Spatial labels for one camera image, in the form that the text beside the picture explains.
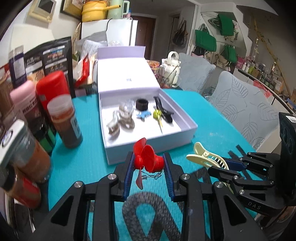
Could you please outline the yellow saucepan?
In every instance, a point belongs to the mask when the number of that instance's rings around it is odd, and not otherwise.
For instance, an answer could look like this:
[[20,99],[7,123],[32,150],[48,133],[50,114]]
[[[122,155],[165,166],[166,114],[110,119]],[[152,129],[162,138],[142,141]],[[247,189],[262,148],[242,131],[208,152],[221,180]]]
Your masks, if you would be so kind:
[[120,7],[120,4],[110,6],[108,1],[86,1],[81,13],[82,22],[105,20],[109,10],[119,9]]

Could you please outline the red propeller toy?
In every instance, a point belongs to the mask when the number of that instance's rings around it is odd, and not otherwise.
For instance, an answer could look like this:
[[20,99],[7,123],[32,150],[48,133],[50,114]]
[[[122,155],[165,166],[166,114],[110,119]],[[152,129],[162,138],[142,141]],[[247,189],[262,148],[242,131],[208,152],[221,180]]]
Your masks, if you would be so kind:
[[164,158],[155,154],[151,145],[147,144],[146,138],[141,138],[133,145],[135,155],[134,168],[138,170],[136,185],[143,190],[143,180],[153,178],[157,180],[164,170]]

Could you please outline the red cylindrical canister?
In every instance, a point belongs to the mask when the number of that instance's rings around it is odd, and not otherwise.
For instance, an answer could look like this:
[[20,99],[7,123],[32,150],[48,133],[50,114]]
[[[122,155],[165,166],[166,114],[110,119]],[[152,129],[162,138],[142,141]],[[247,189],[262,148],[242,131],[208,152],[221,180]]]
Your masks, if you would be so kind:
[[59,95],[70,94],[64,72],[55,71],[40,79],[36,84],[36,93],[43,109],[48,113],[49,101]]

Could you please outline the pink lotion bottle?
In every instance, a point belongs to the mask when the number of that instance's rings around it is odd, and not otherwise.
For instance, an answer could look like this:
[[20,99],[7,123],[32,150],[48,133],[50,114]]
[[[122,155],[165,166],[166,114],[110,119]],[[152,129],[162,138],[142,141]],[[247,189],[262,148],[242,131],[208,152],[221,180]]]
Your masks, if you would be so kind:
[[42,107],[36,94],[36,84],[32,80],[27,80],[16,89],[13,89],[10,92],[10,97],[15,106],[25,116],[28,127],[32,131],[36,121],[39,118],[44,118]]

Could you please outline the beige marbled wavy hair claw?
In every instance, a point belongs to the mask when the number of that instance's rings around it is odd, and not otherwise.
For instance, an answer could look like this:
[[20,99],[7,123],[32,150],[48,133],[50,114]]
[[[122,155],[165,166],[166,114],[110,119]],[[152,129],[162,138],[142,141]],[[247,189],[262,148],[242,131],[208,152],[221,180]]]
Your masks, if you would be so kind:
[[119,123],[126,129],[132,130],[135,127],[135,123],[132,119],[133,110],[122,110],[119,111]]

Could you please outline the black long hair claw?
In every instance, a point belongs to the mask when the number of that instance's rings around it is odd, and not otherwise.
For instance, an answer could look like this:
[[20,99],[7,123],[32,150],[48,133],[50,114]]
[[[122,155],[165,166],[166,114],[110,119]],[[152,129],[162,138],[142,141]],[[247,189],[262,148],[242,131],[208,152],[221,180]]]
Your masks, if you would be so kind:
[[156,103],[156,109],[160,111],[161,117],[167,122],[167,123],[172,123],[173,118],[172,115],[174,114],[173,112],[166,110],[163,108],[161,99],[158,96],[154,96],[154,100]]

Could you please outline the white mini fridge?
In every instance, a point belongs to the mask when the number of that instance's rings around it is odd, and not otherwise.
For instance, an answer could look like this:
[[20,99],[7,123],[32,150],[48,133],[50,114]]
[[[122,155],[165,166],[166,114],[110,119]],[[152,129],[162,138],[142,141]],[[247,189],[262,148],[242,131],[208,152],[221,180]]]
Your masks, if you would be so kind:
[[138,20],[111,19],[82,23],[81,38],[96,32],[106,32],[109,45],[135,46]]

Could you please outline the glass mug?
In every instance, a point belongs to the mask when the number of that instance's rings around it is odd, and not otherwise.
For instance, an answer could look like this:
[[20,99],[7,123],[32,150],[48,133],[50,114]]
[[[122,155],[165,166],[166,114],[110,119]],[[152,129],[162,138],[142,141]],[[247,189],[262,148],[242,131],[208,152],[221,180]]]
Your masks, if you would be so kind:
[[180,68],[178,66],[161,66],[159,84],[161,88],[177,88]]

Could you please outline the woven straw fan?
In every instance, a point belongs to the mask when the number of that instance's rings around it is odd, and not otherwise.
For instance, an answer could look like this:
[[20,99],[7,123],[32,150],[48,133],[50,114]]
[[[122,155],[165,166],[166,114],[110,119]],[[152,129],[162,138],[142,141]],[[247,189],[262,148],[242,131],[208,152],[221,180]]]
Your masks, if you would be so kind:
[[75,42],[80,40],[80,35],[81,35],[81,22],[77,25],[74,33],[73,33],[73,36],[71,38],[71,41],[72,41],[72,51],[74,52],[75,51]]

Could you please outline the open lavender gift box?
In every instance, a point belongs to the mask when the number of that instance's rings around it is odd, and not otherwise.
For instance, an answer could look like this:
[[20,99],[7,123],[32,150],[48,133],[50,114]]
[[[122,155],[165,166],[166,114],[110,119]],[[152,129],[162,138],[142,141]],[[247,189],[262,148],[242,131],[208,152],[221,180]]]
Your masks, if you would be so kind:
[[[96,67],[101,132],[108,164],[123,162],[127,152],[141,138],[146,138],[156,152],[164,152],[191,142],[197,124],[159,87],[144,58],[143,47],[99,48]],[[153,113],[156,109],[154,96],[161,99],[166,110],[174,113],[172,123],[161,120],[162,132],[152,115],[144,121],[138,119],[137,114],[140,111],[134,106],[134,129],[126,129],[119,123],[119,133],[115,137],[109,135],[107,124],[111,122],[113,112],[119,111],[122,102],[132,99],[136,104],[138,99],[146,99],[147,110]]]

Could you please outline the cream yellow hair claw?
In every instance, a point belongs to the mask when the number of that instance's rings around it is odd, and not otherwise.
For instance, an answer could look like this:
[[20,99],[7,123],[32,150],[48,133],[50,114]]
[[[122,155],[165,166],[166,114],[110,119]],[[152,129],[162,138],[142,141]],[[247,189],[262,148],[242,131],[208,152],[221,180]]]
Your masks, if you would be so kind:
[[226,161],[219,155],[214,154],[206,150],[200,142],[196,142],[193,147],[194,154],[188,154],[186,156],[187,160],[199,164],[205,168],[210,168],[211,166],[229,170]]

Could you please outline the brown entrance door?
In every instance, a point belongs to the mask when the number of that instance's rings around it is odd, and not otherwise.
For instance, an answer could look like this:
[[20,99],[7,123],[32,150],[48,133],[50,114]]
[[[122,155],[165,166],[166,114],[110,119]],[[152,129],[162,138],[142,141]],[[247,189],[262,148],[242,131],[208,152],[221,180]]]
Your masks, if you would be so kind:
[[135,45],[145,46],[144,57],[146,60],[150,60],[152,54],[152,44],[154,39],[156,19],[146,16],[133,16],[132,18],[133,20],[137,20]]

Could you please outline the gold framed picture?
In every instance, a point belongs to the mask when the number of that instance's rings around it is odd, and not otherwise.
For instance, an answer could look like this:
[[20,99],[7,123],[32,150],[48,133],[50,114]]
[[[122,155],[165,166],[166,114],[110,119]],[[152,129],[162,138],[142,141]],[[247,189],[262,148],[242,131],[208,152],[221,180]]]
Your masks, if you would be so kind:
[[60,12],[80,20],[83,2],[83,0],[62,0]]

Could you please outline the purple instant noodle cup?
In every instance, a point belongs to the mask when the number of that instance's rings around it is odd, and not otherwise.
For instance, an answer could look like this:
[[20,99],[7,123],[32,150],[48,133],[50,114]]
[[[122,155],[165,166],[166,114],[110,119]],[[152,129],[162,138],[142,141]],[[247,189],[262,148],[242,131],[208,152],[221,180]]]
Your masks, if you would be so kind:
[[154,74],[157,74],[159,71],[160,63],[154,60],[147,60],[148,65],[150,66],[151,70]]

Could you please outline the grey leaf cushion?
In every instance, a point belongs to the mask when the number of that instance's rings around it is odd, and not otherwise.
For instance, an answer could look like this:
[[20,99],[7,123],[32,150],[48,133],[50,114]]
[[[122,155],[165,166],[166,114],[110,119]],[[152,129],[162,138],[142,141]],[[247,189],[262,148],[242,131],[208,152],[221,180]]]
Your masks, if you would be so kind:
[[193,57],[185,53],[179,54],[179,60],[181,62],[179,87],[201,94],[216,66],[203,57]]
[[271,153],[280,144],[279,111],[258,87],[223,71],[209,102],[256,151]]

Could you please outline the yellow green lollipop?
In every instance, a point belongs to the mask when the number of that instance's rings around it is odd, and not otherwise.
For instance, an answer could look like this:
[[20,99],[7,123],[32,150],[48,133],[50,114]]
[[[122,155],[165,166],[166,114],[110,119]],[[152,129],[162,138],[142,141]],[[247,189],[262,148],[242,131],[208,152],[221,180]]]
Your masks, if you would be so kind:
[[153,112],[153,118],[158,122],[159,128],[162,132],[162,112],[159,109],[155,109]]

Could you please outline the blue fishbone clip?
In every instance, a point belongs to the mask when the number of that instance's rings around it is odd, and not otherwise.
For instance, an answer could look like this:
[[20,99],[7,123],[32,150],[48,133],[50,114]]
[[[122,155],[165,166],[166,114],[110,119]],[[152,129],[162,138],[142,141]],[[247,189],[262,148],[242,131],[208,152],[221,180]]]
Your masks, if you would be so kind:
[[138,114],[137,114],[137,118],[144,121],[145,118],[151,116],[151,112],[146,110],[146,111],[140,111]]

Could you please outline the clear plastic hair clip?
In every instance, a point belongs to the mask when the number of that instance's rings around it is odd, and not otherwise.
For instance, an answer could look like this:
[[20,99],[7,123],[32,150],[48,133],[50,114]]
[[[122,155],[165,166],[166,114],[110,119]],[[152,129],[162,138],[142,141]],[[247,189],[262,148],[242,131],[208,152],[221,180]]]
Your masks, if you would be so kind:
[[122,102],[119,105],[119,113],[124,118],[129,118],[132,116],[133,110],[135,106],[135,101],[132,99],[128,99],[125,102]]

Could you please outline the far grey leaf cushion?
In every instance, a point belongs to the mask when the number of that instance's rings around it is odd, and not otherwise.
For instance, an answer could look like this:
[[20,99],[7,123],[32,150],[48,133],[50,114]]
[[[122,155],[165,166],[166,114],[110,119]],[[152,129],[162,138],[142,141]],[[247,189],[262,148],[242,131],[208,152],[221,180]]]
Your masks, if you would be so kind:
[[203,57],[193,57],[185,53],[179,54],[179,60],[181,62],[179,87],[201,94],[216,66]]

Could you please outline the dark blue bottle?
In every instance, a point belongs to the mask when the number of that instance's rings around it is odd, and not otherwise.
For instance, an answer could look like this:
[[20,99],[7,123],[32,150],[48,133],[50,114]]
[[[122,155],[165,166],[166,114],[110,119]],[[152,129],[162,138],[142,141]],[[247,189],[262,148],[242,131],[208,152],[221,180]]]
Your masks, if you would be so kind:
[[9,53],[9,69],[13,89],[27,81],[23,45],[16,47]]

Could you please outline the cream white kettle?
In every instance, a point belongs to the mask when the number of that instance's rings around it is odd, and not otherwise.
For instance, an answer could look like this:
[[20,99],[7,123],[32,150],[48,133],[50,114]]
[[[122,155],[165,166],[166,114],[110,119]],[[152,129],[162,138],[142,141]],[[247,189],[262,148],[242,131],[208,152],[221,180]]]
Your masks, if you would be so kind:
[[162,59],[162,63],[159,67],[159,76],[162,83],[172,88],[178,87],[180,69],[181,61],[179,60],[178,53],[170,51],[167,58]]

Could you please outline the green electric kettle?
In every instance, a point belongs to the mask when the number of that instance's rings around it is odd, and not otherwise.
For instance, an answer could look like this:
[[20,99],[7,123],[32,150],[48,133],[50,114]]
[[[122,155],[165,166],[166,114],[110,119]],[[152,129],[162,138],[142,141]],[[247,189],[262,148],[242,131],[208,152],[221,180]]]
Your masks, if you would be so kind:
[[109,6],[112,9],[107,11],[108,19],[122,19],[130,11],[130,1],[110,0]]

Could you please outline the beige wall intercom panel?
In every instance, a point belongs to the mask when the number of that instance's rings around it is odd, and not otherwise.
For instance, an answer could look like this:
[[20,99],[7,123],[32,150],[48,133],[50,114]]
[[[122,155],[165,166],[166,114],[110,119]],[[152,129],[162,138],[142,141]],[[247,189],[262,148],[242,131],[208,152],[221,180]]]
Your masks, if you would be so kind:
[[33,0],[28,15],[37,20],[51,23],[55,7],[55,0]]

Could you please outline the black snack pouch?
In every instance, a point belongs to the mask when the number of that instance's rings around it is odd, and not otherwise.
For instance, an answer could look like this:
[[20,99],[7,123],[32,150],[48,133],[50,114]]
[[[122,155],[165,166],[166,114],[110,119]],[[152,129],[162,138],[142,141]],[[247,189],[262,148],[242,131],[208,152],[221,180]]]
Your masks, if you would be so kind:
[[37,82],[55,71],[62,71],[74,98],[71,37],[45,42],[24,54],[27,77]]

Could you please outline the green tote bag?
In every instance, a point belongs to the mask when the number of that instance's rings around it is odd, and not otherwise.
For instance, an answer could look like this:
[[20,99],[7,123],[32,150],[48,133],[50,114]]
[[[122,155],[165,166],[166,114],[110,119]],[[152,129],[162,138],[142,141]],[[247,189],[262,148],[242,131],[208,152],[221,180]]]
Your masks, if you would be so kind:
[[216,39],[207,32],[195,30],[196,46],[208,52],[215,52],[217,50]]

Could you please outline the near grey leaf cushion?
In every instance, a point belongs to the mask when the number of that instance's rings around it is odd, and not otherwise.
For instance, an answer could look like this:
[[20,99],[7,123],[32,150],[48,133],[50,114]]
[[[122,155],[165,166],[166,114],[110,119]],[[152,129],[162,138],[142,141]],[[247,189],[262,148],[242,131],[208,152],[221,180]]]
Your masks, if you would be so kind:
[[258,87],[223,71],[209,102],[256,151],[271,153],[280,144],[279,111]]

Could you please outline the white striped hair claw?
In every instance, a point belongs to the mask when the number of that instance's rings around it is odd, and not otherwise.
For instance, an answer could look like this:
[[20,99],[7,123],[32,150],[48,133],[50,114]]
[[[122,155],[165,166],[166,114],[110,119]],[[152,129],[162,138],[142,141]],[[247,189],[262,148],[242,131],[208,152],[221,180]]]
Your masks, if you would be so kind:
[[114,111],[112,114],[112,120],[110,123],[107,124],[109,135],[111,137],[115,137],[120,130],[119,127],[119,117],[118,117],[118,111]]

